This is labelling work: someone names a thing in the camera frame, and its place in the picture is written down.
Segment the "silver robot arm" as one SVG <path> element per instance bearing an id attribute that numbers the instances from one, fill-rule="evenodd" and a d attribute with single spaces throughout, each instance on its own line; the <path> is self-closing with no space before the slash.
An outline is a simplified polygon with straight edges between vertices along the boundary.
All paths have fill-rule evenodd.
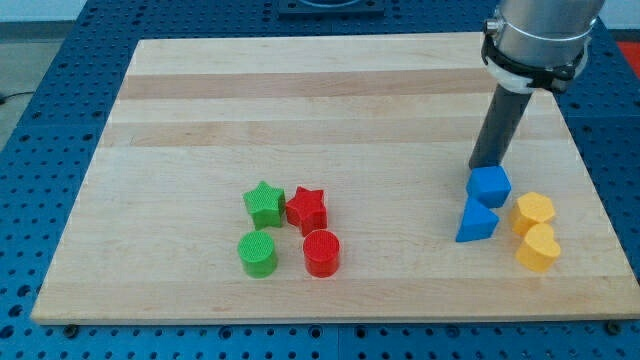
<path id="1" fill-rule="evenodd" d="M 501 0 L 483 26 L 481 58 L 505 90 L 563 93 L 585 69 L 604 0 Z"/>

